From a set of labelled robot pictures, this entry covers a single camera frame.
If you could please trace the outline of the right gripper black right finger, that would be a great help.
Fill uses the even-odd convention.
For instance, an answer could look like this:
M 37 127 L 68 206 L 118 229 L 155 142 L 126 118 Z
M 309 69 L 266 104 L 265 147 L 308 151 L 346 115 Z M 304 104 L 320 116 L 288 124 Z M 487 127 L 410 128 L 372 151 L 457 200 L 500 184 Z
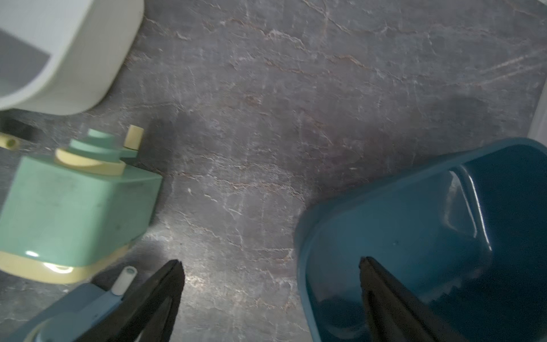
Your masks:
M 372 341 L 466 341 L 376 259 L 359 264 L 360 287 Z

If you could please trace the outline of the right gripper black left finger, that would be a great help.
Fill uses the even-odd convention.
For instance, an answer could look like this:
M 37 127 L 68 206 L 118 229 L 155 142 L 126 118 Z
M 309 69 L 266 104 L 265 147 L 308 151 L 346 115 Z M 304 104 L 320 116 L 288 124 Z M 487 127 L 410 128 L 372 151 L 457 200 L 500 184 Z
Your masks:
M 169 341 L 185 286 L 182 262 L 173 259 L 124 299 L 78 341 Z

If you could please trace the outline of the dark teal storage tub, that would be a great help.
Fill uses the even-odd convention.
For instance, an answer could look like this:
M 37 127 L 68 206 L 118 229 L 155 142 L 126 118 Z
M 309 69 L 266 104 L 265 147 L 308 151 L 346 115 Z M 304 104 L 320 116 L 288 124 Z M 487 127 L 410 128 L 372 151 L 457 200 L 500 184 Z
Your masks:
M 369 341 L 376 259 L 469 341 L 546 340 L 546 148 L 511 138 L 310 206 L 295 230 L 314 341 Z

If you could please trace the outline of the white plastic storage tub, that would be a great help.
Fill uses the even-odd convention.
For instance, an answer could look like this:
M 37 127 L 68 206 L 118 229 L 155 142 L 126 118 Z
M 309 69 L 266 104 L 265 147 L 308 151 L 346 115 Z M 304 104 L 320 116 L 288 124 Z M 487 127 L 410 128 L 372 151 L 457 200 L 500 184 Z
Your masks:
M 144 1 L 2 1 L 1 109 L 87 111 L 107 94 Z

